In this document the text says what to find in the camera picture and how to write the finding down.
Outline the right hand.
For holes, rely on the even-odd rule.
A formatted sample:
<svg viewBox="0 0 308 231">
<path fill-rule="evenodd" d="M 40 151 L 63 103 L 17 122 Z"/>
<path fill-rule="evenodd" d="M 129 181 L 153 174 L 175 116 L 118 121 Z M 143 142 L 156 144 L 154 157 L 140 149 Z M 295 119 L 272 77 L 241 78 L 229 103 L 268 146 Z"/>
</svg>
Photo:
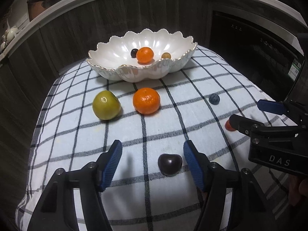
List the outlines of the right hand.
<svg viewBox="0 0 308 231">
<path fill-rule="evenodd" d="M 298 177 L 289 175 L 289 204 L 295 206 L 302 196 L 307 197 L 308 185 L 307 180 L 300 180 Z"/>
</svg>

